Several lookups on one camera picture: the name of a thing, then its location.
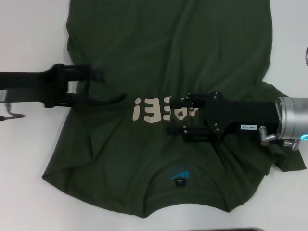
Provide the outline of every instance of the dark green shirt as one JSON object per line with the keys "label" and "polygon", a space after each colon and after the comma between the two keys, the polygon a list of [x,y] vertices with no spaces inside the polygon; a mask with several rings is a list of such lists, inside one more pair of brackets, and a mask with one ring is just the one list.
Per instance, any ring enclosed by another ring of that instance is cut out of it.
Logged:
{"label": "dark green shirt", "polygon": [[[71,109],[44,180],[87,203],[144,218],[181,203],[231,211],[273,164],[306,169],[299,152],[261,147],[250,136],[228,135],[215,151],[166,134],[170,124],[201,125],[200,110],[170,111],[170,97],[283,96],[262,82],[270,64],[269,6],[269,0],[71,0],[70,56],[105,73],[104,83],[91,84],[91,96],[128,97]],[[176,186],[178,177],[185,186]]]}

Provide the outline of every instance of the white table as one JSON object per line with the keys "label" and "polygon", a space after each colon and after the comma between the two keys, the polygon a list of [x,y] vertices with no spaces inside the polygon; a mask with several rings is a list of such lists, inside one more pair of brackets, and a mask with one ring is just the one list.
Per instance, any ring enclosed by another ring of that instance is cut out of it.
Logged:
{"label": "white table", "polygon": [[[69,64],[68,7],[68,0],[0,0],[0,71],[35,72]],[[273,49],[265,80],[291,97],[308,97],[308,1],[272,0],[271,8]],[[276,167],[253,198],[231,213],[189,204],[141,219],[86,204],[41,179],[68,109],[17,103],[13,110],[27,117],[0,123],[1,231],[308,230],[308,171],[282,173]],[[300,150],[308,164],[308,142]]]}

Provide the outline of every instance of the blue logo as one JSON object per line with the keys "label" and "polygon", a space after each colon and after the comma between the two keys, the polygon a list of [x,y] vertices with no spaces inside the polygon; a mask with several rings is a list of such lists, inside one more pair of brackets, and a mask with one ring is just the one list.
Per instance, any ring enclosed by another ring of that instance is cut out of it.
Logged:
{"label": "blue logo", "polygon": [[175,175],[174,177],[170,178],[170,180],[174,180],[176,178],[188,178],[188,176],[189,176],[189,171],[185,171]]}
{"label": "blue logo", "polygon": [[308,134],[302,135],[302,136],[301,136],[301,139],[302,139],[302,140],[305,140],[305,141],[308,140]]}

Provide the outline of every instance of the label sticker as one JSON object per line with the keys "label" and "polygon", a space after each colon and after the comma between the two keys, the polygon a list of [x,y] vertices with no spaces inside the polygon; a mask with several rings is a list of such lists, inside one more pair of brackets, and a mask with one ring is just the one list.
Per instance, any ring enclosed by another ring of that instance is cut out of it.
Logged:
{"label": "label sticker", "polygon": [[0,90],[0,102],[4,102],[6,98],[7,90]]}
{"label": "label sticker", "polygon": [[255,124],[242,124],[241,130],[257,130],[258,125]]}

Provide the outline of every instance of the blue light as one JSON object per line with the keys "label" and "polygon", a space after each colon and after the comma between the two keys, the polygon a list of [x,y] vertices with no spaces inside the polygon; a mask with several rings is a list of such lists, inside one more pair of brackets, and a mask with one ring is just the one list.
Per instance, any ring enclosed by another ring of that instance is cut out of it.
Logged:
{"label": "blue light", "polygon": [[302,139],[302,140],[308,140],[308,134],[302,135],[302,136],[301,136],[301,139]]}

